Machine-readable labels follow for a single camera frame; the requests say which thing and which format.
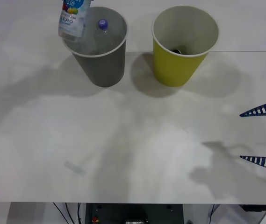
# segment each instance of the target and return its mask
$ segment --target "black electronic device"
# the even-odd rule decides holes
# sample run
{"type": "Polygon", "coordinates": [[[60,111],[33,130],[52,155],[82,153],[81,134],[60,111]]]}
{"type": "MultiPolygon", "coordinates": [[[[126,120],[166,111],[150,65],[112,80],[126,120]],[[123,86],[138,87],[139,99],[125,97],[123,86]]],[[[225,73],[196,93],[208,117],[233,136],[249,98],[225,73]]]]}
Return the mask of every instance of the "black electronic device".
{"type": "Polygon", "coordinates": [[[183,205],[88,203],[85,224],[184,224],[183,205]]]}

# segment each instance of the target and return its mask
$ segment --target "bottle label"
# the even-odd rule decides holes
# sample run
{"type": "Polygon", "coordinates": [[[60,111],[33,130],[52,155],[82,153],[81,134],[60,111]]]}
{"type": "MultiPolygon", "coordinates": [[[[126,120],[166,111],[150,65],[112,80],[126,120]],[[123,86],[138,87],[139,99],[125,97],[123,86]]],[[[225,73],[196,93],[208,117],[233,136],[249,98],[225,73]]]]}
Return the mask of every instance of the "bottle label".
{"type": "Polygon", "coordinates": [[[91,0],[64,0],[59,29],[72,36],[82,37],[91,0]]]}

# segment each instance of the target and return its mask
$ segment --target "gray paper cup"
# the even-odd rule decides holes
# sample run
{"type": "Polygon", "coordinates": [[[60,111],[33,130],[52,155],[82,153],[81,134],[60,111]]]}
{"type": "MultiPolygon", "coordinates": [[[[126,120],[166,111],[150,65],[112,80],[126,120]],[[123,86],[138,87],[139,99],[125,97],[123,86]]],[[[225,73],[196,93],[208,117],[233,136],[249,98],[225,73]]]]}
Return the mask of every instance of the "gray paper cup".
{"type": "Polygon", "coordinates": [[[72,52],[93,84],[109,87],[118,83],[123,77],[127,36],[128,25],[122,15],[111,8],[91,7],[82,41],[63,40],[63,43],[72,52]],[[108,29],[117,35],[116,41],[119,43],[113,50],[97,55],[94,36],[98,21],[102,19],[108,21],[108,29]]]}

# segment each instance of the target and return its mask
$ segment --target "purple bottle cap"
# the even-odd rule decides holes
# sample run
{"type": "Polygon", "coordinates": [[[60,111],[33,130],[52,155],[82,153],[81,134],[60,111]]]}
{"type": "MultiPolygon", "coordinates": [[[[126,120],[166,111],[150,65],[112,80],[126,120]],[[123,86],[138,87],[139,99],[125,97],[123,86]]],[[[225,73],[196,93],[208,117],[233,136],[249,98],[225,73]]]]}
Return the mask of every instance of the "purple bottle cap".
{"type": "Polygon", "coordinates": [[[107,20],[100,20],[99,21],[99,28],[100,29],[107,29],[108,28],[108,22],[107,22],[107,20]]]}

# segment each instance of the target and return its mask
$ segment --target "cable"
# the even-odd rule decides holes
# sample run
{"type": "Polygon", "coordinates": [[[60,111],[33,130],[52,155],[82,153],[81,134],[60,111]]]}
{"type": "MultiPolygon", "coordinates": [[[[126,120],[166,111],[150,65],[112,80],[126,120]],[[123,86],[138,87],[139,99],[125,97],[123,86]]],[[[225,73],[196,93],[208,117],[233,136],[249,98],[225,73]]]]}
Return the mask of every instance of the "cable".
{"type": "Polygon", "coordinates": [[[78,203],[78,222],[79,222],[79,224],[82,224],[82,223],[81,223],[81,218],[80,218],[80,213],[79,213],[79,211],[80,211],[80,206],[81,206],[81,203],[78,203]]]}
{"type": "Polygon", "coordinates": [[[66,223],[68,223],[68,221],[66,220],[65,216],[63,215],[63,213],[60,211],[60,214],[63,216],[63,218],[65,219],[66,223]]]}
{"type": "Polygon", "coordinates": [[[68,210],[68,207],[67,207],[67,203],[65,203],[65,206],[66,206],[66,210],[67,210],[68,216],[69,216],[69,218],[72,221],[72,224],[75,224],[74,221],[73,221],[73,219],[72,219],[72,217],[71,217],[71,215],[70,215],[70,213],[69,213],[69,210],[68,210]]]}
{"type": "Polygon", "coordinates": [[[214,211],[214,206],[215,206],[215,204],[213,205],[212,211],[211,211],[211,215],[209,216],[209,224],[211,224],[211,221],[212,221],[212,215],[213,215],[213,211],[214,211]]]}
{"type": "Polygon", "coordinates": [[[92,210],[93,210],[93,204],[89,204],[89,223],[92,224],[92,210]]]}

